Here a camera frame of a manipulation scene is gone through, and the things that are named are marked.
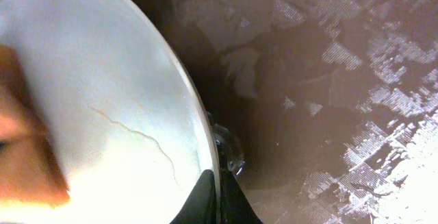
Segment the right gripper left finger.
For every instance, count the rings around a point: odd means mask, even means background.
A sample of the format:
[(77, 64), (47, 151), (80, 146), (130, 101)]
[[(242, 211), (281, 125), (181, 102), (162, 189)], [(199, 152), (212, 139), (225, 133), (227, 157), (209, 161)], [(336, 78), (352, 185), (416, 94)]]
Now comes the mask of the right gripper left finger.
[(215, 224), (216, 187), (214, 173), (204, 170), (182, 209), (170, 224)]

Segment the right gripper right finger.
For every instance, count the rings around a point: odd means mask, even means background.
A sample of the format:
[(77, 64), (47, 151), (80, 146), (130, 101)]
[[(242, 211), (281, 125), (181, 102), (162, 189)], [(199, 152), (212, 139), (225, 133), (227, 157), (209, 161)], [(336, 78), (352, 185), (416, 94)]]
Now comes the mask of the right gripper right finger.
[(223, 224), (262, 224), (233, 174), (220, 170), (220, 218)]

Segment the white plate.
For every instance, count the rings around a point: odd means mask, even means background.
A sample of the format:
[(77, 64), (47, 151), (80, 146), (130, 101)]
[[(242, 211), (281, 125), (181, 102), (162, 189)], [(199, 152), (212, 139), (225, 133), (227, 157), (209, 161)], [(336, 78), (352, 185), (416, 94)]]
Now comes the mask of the white plate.
[(216, 146), (196, 89), (132, 0), (1, 0), (69, 186), (58, 208), (1, 207), (2, 223), (170, 223)]

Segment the green yellow sponge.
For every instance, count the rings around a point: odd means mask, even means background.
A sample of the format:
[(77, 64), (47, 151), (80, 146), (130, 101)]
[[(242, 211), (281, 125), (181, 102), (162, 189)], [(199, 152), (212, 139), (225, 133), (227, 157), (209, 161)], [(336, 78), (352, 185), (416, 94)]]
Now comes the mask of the green yellow sponge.
[(68, 185), (15, 50), (1, 45), (1, 205), (62, 206)]

